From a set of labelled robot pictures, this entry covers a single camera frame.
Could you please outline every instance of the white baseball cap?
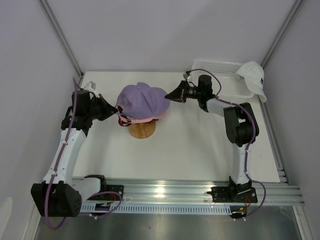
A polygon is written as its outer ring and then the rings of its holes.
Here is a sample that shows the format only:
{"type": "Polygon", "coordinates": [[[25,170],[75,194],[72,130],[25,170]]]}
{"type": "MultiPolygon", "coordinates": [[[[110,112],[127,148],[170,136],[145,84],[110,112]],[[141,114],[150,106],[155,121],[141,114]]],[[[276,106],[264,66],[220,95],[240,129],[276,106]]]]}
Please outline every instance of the white baseball cap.
{"type": "Polygon", "coordinates": [[[235,74],[244,78],[245,84],[250,92],[259,95],[262,102],[266,102],[267,98],[263,91],[265,73],[263,68],[255,61],[249,61],[243,64],[235,74]]]}

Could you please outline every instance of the white table surface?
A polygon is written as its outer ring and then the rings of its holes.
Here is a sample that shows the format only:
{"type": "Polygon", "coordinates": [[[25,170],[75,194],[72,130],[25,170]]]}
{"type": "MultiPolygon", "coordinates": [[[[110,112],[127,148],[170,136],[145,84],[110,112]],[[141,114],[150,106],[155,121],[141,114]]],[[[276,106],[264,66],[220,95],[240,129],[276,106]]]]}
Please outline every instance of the white table surface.
{"type": "MultiPolygon", "coordinates": [[[[217,77],[223,86],[223,76],[217,74],[217,77]]],[[[96,90],[115,105],[126,85],[145,82],[169,93],[182,79],[180,72],[87,71],[82,85],[95,82],[96,90]]],[[[250,175],[255,180],[277,183],[278,171],[258,98],[246,102],[251,104],[260,129],[252,145],[250,175]]],[[[95,120],[79,152],[73,175],[228,181],[232,159],[232,144],[226,136],[224,119],[204,112],[197,100],[188,99],[184,104],[171,102],[167,117],[156,123],[155,133],[147,139],[132,137],[126,127],[118,125],[117,115],[105,121],[95,120]]]]}

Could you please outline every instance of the white plastic basket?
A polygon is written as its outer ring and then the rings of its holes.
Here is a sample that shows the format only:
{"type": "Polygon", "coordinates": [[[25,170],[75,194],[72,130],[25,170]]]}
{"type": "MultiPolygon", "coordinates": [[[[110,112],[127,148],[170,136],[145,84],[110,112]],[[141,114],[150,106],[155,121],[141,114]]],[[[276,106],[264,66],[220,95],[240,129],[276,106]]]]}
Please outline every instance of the white plastic basket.
{"type": "MultiPolygon", "coordinates": [[[[192,69],[204,69],[213,73],[221,82],[222,90],[219,96],[226,100],[244,100],[254,96],[254,93],[249,91],[244,79],[235,75],[236,71],[242,66],[242,63],[216,61],[211,59],[196,59],[193,62],[192,69]]],[[[202,74],[208,75],[204,71],[193,71],[191,76],[193,81],[197,81],[202,74]]],[[[213,93],[219,90],[219,84],[215,79],[212,79],[213,93]]]]}

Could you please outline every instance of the metal floor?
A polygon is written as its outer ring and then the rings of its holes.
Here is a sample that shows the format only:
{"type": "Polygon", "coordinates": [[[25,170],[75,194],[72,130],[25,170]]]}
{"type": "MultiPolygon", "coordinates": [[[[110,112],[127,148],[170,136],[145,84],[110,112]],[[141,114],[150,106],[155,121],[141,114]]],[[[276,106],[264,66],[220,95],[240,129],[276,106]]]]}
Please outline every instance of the metal floor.
{"type": "Polygon", "coordinates": [[[220,215],[114,213],[69,218],[56,231],[42,218],[36,240],[301,240],[291,206],[265,206],[246,221],[220,215]]]}

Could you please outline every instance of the white wall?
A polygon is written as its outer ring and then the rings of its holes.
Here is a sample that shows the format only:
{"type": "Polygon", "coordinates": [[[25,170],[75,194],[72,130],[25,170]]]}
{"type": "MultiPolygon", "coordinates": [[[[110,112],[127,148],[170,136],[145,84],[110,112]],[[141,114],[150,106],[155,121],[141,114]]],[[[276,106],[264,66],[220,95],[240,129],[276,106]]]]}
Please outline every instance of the white wall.
{"type": "Polygon", "coordinates": [[[0,205],[13,198],[2,239],[18,240],[31,186],[58,146],[74,72],[36,0],[0,1],[0,33],[0,205]]]}
{"type": "Polygon", "coordinates": [[[320,239],[320,1],[307,0],[265,71],[265,92],[292,183],[320,239]]]}
{"type": "Polygon", "coordinates": [[[295,0],[48,0],[80,66],[178,72],[261,62],[295,0]]]}

